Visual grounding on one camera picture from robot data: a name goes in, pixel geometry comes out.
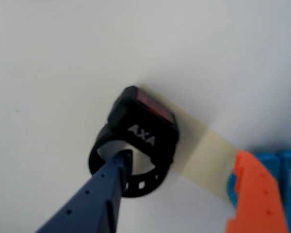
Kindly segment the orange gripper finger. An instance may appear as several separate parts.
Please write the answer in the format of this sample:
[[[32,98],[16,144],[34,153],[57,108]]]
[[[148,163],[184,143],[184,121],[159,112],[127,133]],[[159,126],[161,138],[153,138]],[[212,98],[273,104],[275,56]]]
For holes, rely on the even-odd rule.
[[[227,233],[288,232],[277,182],[279,168],[275,156],[238,152],[233,167],[237,205],[226,223]]]

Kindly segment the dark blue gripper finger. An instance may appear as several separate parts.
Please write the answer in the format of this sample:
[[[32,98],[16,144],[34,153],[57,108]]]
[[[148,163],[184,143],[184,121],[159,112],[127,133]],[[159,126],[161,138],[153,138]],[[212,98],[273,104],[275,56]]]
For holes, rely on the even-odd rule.
[[[132,171],[132,150],[109,159],[39,233],[114,233]]]

